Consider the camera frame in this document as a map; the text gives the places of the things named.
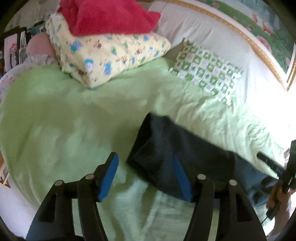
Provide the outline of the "person's right hand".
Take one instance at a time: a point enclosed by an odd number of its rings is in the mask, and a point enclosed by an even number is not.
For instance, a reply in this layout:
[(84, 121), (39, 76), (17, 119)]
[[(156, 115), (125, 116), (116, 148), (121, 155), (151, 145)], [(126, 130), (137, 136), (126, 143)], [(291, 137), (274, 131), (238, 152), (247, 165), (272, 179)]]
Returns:
[(291, 209), (290, 197), (294, 193), (295, 193), (294, 189), (290, 189), (288, 193), (283, 192), (281, 188), (281, 184), (279, 182), (273, 186), (266, 207), (268, 209), (271, 209), (275, 207), (276, 201), (280, 203), (280, 208), (275, 215), (276, 222), (278, 223), (282, 221), (287, 222), (289, 220), (290, 209)]

